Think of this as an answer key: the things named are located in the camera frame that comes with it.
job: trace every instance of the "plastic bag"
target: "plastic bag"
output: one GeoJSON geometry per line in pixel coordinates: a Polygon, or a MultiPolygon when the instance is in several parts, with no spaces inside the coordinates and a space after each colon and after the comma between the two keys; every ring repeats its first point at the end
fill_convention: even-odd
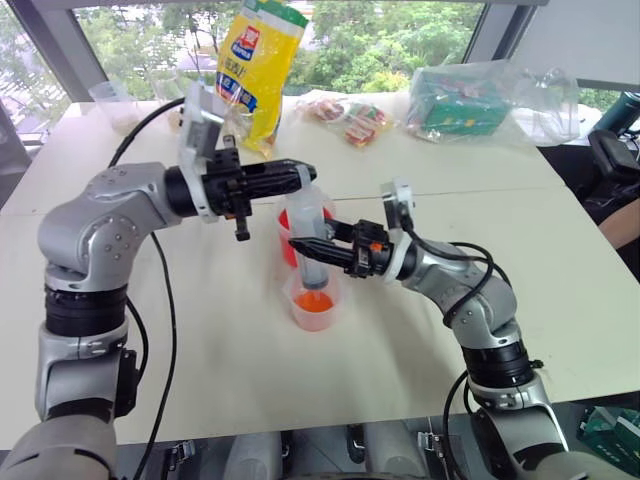
{"type": "Polygon", "coordinates": [[[370,102],[353,98],[325,96],[304,99],[296,105],[308,119],[326,125],[356,147],[373,142],[393,126],[391,116],[370,102]]]}
{"type": "Polygon", "coordinates": [[[432,142],[559,145],[579,136],[578,84],[499,60],[418,69],[407,129],[432,142]]]}
{"type": "Polygon", "coordinates": [[[276,0],[245,0],[218,56],[216,91],[230,105],[230,133],[269,158],[282,87],[307,19],[276,0]]]}

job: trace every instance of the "table surface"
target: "table surface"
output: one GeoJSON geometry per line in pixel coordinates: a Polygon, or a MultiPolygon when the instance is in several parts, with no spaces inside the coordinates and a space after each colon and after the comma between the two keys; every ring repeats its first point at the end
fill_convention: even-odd
{"type": "MultiPolygon", "coordinates": [[[[402,118],[401,94],[369,94],[402,118]]],[[[293,158],[314,165],[317,185],[333,199],[372,198],[390,178],[411,180],[416,195],[560,187],[562,179],[530,146],[436,145],[411,137],[400,127],[358,149],[327,128],[301,118],[297,97],[285,97],[273,158],[293,158]]],[[[157,106],[141,102],[141,113],[157,106]]],[[[79,194],[109,163],[122,140],[94,104],[73,105],[7,201],[2,214],[47,213],[79,194]]],[[[178,162],[178,136],[164,118],[156,119],[133,142],[122,163],[178,162]]],[[[244,164],[263,161],[246,149],[244,164]]]]}
{"type": "MultiPolygon", "coordinates": [[[[378,199],[338,201],[336,209],[345,220],[384,221],[378,199]]],[[[244,243],[235,241],[232,222],[189,219],[159,232],[179,337],[159,440],[441,414],[464,363],[435,306],[399,284],[345,278],[337,323],[315,334],[299,329],[281,294],[289,270],[274,216],[273,205],[257,205],[252,241],[244,243]]],[[[0,216],[0,371],[11,389],[0,398],[0,449],[37,421],[41,219],[0,216]]],[[[525,343],[546,364],[541,375],[552,401],[640,388],[640,288],[568,190],[421,196],[415,224],[427,238],[487,247],[508,272],[525,343]]],[[[116,421],[119,443],[146,441],[168,368],[168,307],[148,240],[130,293],[151,350],[138,407],[116,421]]],[[[136,328],[130,331],[130,346],[140,351],[136,328]]]]}

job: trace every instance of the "green foliage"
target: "green foliage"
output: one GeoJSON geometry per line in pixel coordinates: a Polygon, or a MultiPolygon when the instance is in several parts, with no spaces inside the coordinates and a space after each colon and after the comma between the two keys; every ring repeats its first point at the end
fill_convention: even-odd
{"type": "MultiPolygon", "coordinates": [[[[200,79],[200,76],[198,75],[198,72],[185,72],[184,76],[187,77],[189,80],[199,80],[200,79]]],[[[212,73],[212,72],[205,72],[205,74],[202,75],[202,80],[204,81],[205,85],[215,85],[216,84],[216,74],[212,73]]]]}
{"type": "Polygon", "coordinates": [[[594,88],[581,88],[579,103],[588,107],[597,108],[602,113],[609,110],[620,96],[615,90],[596,90],[594,88]]]}
{"type": "Polygon", "coordinates": [[[373,78],[362,86],[363,92],[397,92],[409,87],[409,77],[404,73],[376,72],[373,78]]]}
{"type": "Polygon", "coordinates": [[[371,35],[377,30],[377,2],[315,2],[313,28],[318,42],[330,43],[334,31],[346,28],[352,35],[371,35]]]}
{"type": "Polygon", "coordinates": [[[482,9],[448,2],[316,2],[314,50],[298,54],[287,87],[345,93],[406,88],[416,68],[457,63],[482,9]]]}
{"type": "Polygon", "coordinates": [[[172,3],[163,7],[162,27],[166,32],[180,37],[184,37],[186,32],[191,32],[198,49],[200,42],[197,33],[206,33],[211,37],[217,55],[219,44],[224,40],[231,22],[239,11],[239,1],[172,3]],[[200,27],[202,24],[208,26],[206,30],[200,27]]]}
{"type": "Polygon", "coordinates": [[[7,89],[1,92],[4,98],[20,105],[25,115],[34,115],[49,124],[57,122],[70,104],[4,2],[0,2],[0,84],[7,89]],[[28,99],[21,92],[28,92],[28,99]]]}
{"type": "Polygon", "coordinates": [[[159,26],[161,8],[147,7],[131,19],[125,7],[95,7],[78,12],[82,29],[109,78],[118,78],[139,100],[154,98],[154,71],[175,66],[179,44],[159,26]]]}

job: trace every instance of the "orange liquid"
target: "orange liquid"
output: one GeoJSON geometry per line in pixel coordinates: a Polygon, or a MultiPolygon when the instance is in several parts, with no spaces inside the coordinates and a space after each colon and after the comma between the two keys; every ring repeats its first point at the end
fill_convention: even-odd
{"type": "Polygon", "coordinates": [[[311,313],[320,313],[333,307],[329,295],[322,292],[305,292],[294,300],[301,309],[311,313]]]}

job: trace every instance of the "black cable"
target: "black cable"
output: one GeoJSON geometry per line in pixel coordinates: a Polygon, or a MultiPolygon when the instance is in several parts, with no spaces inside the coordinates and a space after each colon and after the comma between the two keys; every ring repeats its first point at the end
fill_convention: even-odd
{"type": "Polygon", "coordinates": [[[458,476],[460,480],[467,480],[467,477],[464,473],[462,473],[462,469],[453,455],[453,450],[451,449],[451,441],[449,440],[449,410],[451,410],[451,403],[453,402],[453,397],[456,394],[456,391],[460,387],[460,384],[464,382],[467,378],[467,372],[465,371],[462,375],[458,377],[458,379],[454,382],[451,390],[449,390],[449,394],[447,395],[447,400],[444,402],[444,413],[442,414],[442,429],[444,434],[442,436],[442,447],[444,449],[444,460],[445,465],[447,466],[447,474],[451,480],[454,480],[455,477],[453,473],[458,476]]]}
{"type": "Polygon", "coordinates": [[[120,161],[120,157],[125,152],[125,150],[129,148],[129,145],[131,145],[133,140],[136,138],[136,135],[138,135],[144,127],[146,127],[149,123],[151,123],[151,121],[154,118],[159,117],[167,110],[171,110],[172,108],[175,108],[178,105],[182,105],[183,103],[184,103],[184,97],[177,98],[165,105],[162,105],[160,108],[154,110],[145,118],[143,118],[140,121],[140,123],[138,123],[138,125],[136,125],[135,128],[131,130],[131,133],[129,133],[129,135],[124,137],[124,140],[122,140],[122,142],[120,143],[120,146],[116,149],[116,153],[114,153],[113,158],[109,162],[109,168],[115,167],[118,164],[118,162],[120,161]]]}
{"type": "Polygon", "coordinates": [[[449,310],[447,310],[447,312],[444,314],[442,322],[448,328],[451,328],[451,322],[453,321],[453,318],[457,315],[458,310],[460,310],[460,308],[464,306],[465,303],[467,303],[469,300],[475,297],[489,282],[489,280],[491,280],[491,276],[493,275],[494,270],[498,272],[498,274],[502,277],[505,283],[511,286],[511,282],[509,281],[509,277],[507,277],[507,274],[505,273],[505,271],[493,261],[493,257],[491,256],[489,251],[486,250],[485,248],[480,247],[479,245],[475,245],[473,243],[468,243],[468,242],[452,242],[451,245],[455,247],[472,248],[482,253],[484,257],[445,252],[444,250],[440,250],[439,248],[434,247],[433,245],[430,245],[429,243],[425,242],[415,232],[415,230],[413,229],[413,220],[411,219],[411,216],[409,215],[409,212],[406,209],[406,207],[404,206],[400,207],[399,216],[400,216],[400,225],[402,229],[409,235],[409,237],[414,242],[418,244],[418,246],[420,246],[420,248],[427,251],[431,255],[435,255],[437,257],[444,258],[446,260],[473,261],[473,262],[481,262],[487,265],[487,270],[485,271],[480,281],[473,288],[471,288],[462,298],[460,298],[455,304],[453,304],[453,306],[449,310]]]}
{"type": "Polygon", "coordinates": [[[171,465],[171,448],[164,451],[164,460],[162,461],[162,471],[160,472],[160,480],[169,480],[169,472],[171,465]]]}
{"type": "Polygon", "coordinates": [[[131,316],[140,330],[140,339],[142,340],[142,360],[140,361],[140,369],[138,370],[138,384],[142,381],[144,371],[147,369],[147,360],[149,358],[149,337],[147,336],[147,329],[144,327],[142,317],[138,313],[138,309],[131,301],[131,298],[127,296],[127,308],[131,312],[131,316]]]}
{"type": "MultiPolygon", "coordinates": [[[[138,135],[138,133],[140,133],[140,131],[144,127],[146,127],[149,123],[151,123],[153,119],[159,117],[164,112],[171,110],[172,108],[175,108],[178,105],[181,105],[183,103],[184,103],[184,97],[178,98],[176,100],[173,100],[161,106],[160,108],[157,108],[156,110],[151,112],[149,115],[147,115],[144,119],[142,119],[142,121],[140,121],[140,123],[138,123],[138,125],[135,126],[135,128],[131,131],[131,133],[129,133],[129,135],[127,135],[122,140],[122,142],[116,149],[116,152],[114,153],[113,158],[109,162],[109,168],[115,167],[118,164],[118,162],[120,161],[120,158],[122,157],[124,152],[127,150],[127,148],[129,148],[129,145],[131,145],[136,135],[138,135]]],[[[164,281],[167,288],[167,297],[169,299],[169,311],[171,315],[171,358],[169,361],[169,373],[167,374],[167,380],[164,386],[164,391],[162,392],[162,397],[160,399],[160,405],[158,406],[158,412],[156,413],[156,419],[153,423],[151,435],[149,435],[149,440],[147,441],[147,446],[145,447],[144,454],[142,455],[142,458],[140,459],[140,463],[138,464],[138,468],[136,469],[136,473],[133,476],[133,480],[140,479],[142,472],[144,471],[144,468],[146,467],[147,462],[149,461],[149,456],[151,455],[151,451],[153,450],[153,445],[155,444],[156,436],[158,435],[158,430],[160,429],[160,423],[162,422],[162,416],[164,415],[164,408],[167,403],[167,398],[169,397],[169,391],[171,390],[171,383],[173,382],[173,375],[176,367],[176,357],[178,353],[178,332],[176,328],[176,310],[175,310],[175,303],[173,301],[173,290],[171,288],[171,280],[169,278],[169,267],[167,265],[167,259],[164,255],[164,251],[162,250],[162,246],[158,241],[158,237],[153,232],[151,233],[151,239],[153,240],[156,250],[158,251],[158,255],[160,256],[160,261],[162,263],[162,270],[164,272],[164,281]]],[[[144,370],[146,369],[146,366],[147,366],[148,347],[149,347],[148,338],[146,335],[146,329],[144,328],[144,323],[142,322],[142,318],[140,317],[140,314],[138,313],[135,306],[133,305],[133,303],[128,297],[127,297],[127,306],[129,307],[129,310],[131,311],[131,315],[135,319],[136,324],[138,325],[138,328],[140,329],[140,335],[142,337],[143,357],[142,357],[142,363],[140,364],[140,375],[138,380],[140,381],[140,379],[142,378],[142,374],[144,373],[144,370]]]]}
{"type": "Polygon", "coordinates": [[[471,410],[471,404],[469,403],[469,392],[471,388],[469,387],[469,380],[467,380],[464,384],[464,390],[462,392],[462,400],[464,401],[464,409],[467,411],[469,415],[473,415],[473,410],[471,410]]]}
{"type": "Polygon", "coordinates": [[[136,473],[133,476],[133,480],[140,480],[142,472],[147,464],[147,461],[149,460],[149,456],[151,455],[151,451],[153,450],[153,445],[156,442],[156,436],[158,435],[160,423],[162,422],[162,415],[164,414],[164,407],[167,403],[167,398],[169,397],[169,391],[171,390],[171,382],[173,381],[173,374],[176,368],[176,357],[178,353],[176,307],[173,301],[173,290],[171,289],[171,279],[169,278],[169,267],[167,265],[167,259],[164,255],[164,251],[162,250],[160,242],[158,241],[158,237],[156,237],[156,234],[153,232],[151,233],[151,240],[153,240],[153,243],[156,246],[156,250],[158,251],[158,255],[160,256],[160,261],[162,262],[162,271],[164,273],[164,281],[167,286],[167,298],[169,299],[169,311],[171,313],[171,360],[169,362],[169,373],[167,374],[167,381],[164,386],[164,391],[162,392],[160,405],[158,406],[158,413],[156,414],[156,419],[153,422],[153,429],[151,430],[151,435],[149,435],[147,446],[144,450],[142,458],[140,459],[140,463],[138,464],[136,473]]]}

